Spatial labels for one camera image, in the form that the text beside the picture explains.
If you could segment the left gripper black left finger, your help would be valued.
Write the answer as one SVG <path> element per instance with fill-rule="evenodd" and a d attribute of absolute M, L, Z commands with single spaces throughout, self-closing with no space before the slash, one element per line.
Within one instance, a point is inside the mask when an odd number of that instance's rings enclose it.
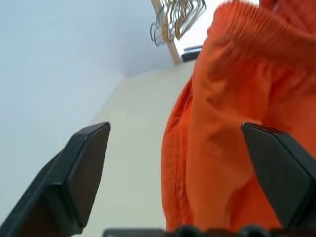
<path fill-rule="evenodd" d="M 37 174 L 0 227 L 2 237 L 72 237 L 86 227 L 99 189 L 111 126 L 76 132 Z"/>

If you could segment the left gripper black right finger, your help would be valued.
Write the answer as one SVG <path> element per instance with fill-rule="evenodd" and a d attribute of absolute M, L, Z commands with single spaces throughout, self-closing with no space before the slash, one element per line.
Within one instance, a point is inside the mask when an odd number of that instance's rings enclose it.
<path fill-rule="evenodd" d="M 316 228 L 316 160 L 290 135 L 241 126 L 258 182 L 281 225 Z"/>

